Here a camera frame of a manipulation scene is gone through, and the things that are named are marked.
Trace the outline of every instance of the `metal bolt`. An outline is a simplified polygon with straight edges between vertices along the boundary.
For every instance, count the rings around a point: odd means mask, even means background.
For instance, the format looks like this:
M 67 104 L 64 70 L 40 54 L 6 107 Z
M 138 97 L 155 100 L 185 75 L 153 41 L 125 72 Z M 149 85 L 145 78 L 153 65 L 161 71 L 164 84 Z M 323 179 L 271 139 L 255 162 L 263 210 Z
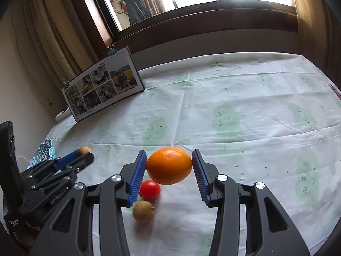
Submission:
M 265 188 L 265 184 L 263 182 L 257 182 L 256 183 L 256 188 L 257 189 L 264 189 Z
M 225 182 L 227 180 L 227 176 L 225 174 L 219 174 L 217 179 L 221 182 Z
M 121 181 L 122 177 L 119 174 L 115 174 L 111 177 L 111 180 L 114 182 Z
M 83 183 L 77 183 L 74 186 L 75 189 L 79 190 L 79 189 L 83 189 L 84 188 L 84 184 Z

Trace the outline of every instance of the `table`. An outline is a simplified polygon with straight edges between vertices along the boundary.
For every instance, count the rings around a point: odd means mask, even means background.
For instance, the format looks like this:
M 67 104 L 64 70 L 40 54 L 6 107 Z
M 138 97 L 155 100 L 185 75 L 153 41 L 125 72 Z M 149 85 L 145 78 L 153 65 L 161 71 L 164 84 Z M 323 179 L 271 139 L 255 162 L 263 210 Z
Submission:
M 167 146 L 198 148 L 235 181 L 263 181 L 312 254 L 323 244 L 341 216 L 341 101 L 327 76 L 303 56 L 276 53 L 206 55 L 139 73 L 143 93 L 80 123 L 70 116 L 48 134 L 58 157 L 93 150 L 79 182 L 103 182 L 140 149 L 149 156 Z M 123 209 L 131 255 L 208 255 L 217 210 L 201 201 L 194 172 L 162 186 L 155 207 L 148 225 Z M 93 235 L 99 255 L 98 208 Z M 245 218 L 240 235 L 243 253 Z

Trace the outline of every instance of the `orange fruit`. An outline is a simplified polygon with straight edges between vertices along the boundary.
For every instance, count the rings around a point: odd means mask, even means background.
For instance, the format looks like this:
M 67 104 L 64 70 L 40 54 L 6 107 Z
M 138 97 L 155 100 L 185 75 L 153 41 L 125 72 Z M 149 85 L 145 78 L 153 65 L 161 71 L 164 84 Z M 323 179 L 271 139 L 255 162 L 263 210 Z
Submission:
M 150 178 L 161 185 L 172 185 L 184 180 L 192 170 L 192 159 L 183 149 L 162 148 L 147 161 Z

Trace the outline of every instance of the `photograph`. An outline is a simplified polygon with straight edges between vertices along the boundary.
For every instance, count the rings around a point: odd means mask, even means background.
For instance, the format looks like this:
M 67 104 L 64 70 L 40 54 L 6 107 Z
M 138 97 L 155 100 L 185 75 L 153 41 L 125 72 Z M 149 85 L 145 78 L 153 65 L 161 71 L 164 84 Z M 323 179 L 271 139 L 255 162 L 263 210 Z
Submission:
M 106 82 L 105 84 L 100 85 L 96 88 L 96 90 L 102 102 L 107 101 L 114 96 L 117 96 L 117 92 L 111 80 Z
M 110 80 L 109 73 L 108 73 L 104 64 L 101 65 L 99 68 L 95 69 L 94 71 L 90 72 L 89 75 L 90 75 L 95 87 L 98 87 L 99 85 Z
M 75 116 L 79 116 L 88 111 L 75 84 L 65 91 L 65 96 L 67 97 Z
M 76 83 L 76 85 L 79 91 L 81 92 L 81 95 L 84 95 L 94 89 L 93 83 L 89 75 L 86 75 L 85 77 L 81 78 L 81 80 L 79 80 Z
M 88 109 L 92 109 L 97 105 L 101 104 L 100 98 L 97 95 L 96 90 L 92 90 L 83 96 L 83 100 Z
M 110 77 L 115 84 L 118 94 L 137 87 L 137 82 L 129 64 L 122 66 L 118 70 L 110 71 Z

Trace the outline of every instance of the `round brown fruit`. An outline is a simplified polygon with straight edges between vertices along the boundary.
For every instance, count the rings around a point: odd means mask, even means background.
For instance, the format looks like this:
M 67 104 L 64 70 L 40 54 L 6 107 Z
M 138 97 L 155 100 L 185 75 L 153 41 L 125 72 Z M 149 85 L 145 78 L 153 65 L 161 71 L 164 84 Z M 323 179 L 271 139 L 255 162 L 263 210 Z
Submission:
M 84 155 L 86 153 L 92 153 L 91 148 L 89 148 L 87 146 L 82 146 L 78 151 L 78 156 Z
M 148 201 L 135 202 L 133 207 L 133 216 L 136 221 L 141 223 L 150 222 L 154 217 L 154 207 Z

